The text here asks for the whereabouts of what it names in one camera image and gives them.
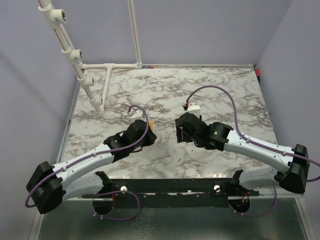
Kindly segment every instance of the marble surface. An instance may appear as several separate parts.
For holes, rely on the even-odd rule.
[[[94,94],[101,96],[106,72],[90,70]],[[238,169],[258,169],[264,165],[230,152],[205,150],[192,143],[177,143],[175,119],[183,114],[182,104],[196,88],[217,85],[235,100],[240,130],[252,137],[276,143],[276,136],[253,69],[244,68],[154,68],[116,69],[111,73],[107,97],[108,110],[96,116],[84,91],[79,92],[63,161],[79,156],[108,136],[127,129],[127,109],[131,104],[144,107],[153,121],[157,140],[116,163],[101,167],[110,178],[223,178]],[[202,119],[210,124],[234,126],[229,98],[218,89],[196,93],[191,102],[201,107]]]

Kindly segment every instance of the white screw head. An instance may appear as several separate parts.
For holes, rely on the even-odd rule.
[[[220,186],[219,185],[215,185],[214,187],[213,187],[213,190],[216,192],[216,193],[218,193],[218,192],[220,192]]]
[[[121,190],[121,191],[128,191],[128,188],[127,188],[126,186],[122,186],[122,187],[120,188],[120,190]]]

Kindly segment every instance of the gray floor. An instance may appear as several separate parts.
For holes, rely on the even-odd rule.
[[[252,199],[248,213],[262,213],[271,199]],[[264,217],[247,218],[229,208],[144,208],[131,221],[93,217],[90,200],[66,201],[45,215],[40,240],[306,240],[294,198],[281,198]],[[114,210],[124,217],[135,209]]]

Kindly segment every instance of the purple wall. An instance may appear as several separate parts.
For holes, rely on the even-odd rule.
[[[28,239],[35,167],[54,163],[77,79],[37,1],[0,2],[0,239]]]
[[[280,144],[307,146],[320,162],[320,1],[294,0],[259,62],[261,89]],[[311,165],[309,178],[320,175]],[[320,182],[304,196],[320,239]]]
[[[145,64],[257,64],[292,0],[134,0]]]

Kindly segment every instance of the pvc elbow joint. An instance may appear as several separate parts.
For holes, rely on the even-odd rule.
[[[52,30],[58,29],[60,24],[67,22],[67,16],[63,9],[53,9],[53,7],[48,4],[45,8],[39,7],[39,10],[42,12]]]
[[[64,54],[71,65],[77,65],[78,61],[82,61],[82,59],[84,58],[80,49],[71,50],[71,47],[69,47],[66,51],[61,50],[61,52]]]
[[[81,88],[83,88],[84,90],[90,88],[91,86],[93,86],[95,84],[92,76],[84,77],[82,79],[79,79],[79,78],[77,78],[77,79],[78,79],[78,82],[79,82]]]
[[[101,99],[98,99],[98,98],[94,98],[92,100],[89,100],[89,102],[91,103],[91,106],[94,107],[94,108],[100,108],[100,105],[102,104],[102,100]]]

